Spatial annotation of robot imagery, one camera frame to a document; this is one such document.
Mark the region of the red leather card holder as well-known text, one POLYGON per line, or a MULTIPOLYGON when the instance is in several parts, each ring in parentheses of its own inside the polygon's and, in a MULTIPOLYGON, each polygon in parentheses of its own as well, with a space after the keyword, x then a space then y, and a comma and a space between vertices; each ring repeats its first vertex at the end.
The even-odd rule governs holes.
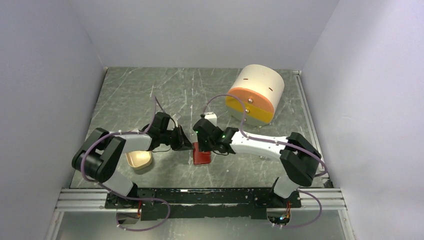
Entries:
POLYGON ((211 163, 211 152, 200 151, 199 143, 193 143, 193 164, 194 165, 207 165, 211 163))

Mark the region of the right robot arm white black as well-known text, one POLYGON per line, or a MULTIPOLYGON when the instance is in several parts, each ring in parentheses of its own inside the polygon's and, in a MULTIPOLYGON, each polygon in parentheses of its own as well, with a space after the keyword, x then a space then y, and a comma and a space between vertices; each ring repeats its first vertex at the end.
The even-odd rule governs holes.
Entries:
POLYGON ((193 130, 202 152, 252 154, 278 160, 284 170, 269 193, 275 207, 292 204, 291 195, 299 187, 312 185, 318 166, 323 162, 319 151, 298 132, 281 137, 258 135, 236 127, 221 129, 206 118, 198 120, 193 130))

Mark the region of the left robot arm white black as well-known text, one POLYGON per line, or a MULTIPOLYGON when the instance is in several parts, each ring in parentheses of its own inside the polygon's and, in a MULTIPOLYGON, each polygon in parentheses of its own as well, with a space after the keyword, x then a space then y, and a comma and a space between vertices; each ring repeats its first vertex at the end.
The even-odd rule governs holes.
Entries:
POLYGON ((96 128, 74 155, 71 166, 88 180, 117 193, 118 205, 132 208, 139 200, 138 186, 117 171, 120 157, 130 152, 153 151, 160 145, 176 152, 194 148, 176 120, 157 112, 141 130, 109 132, 96 128))

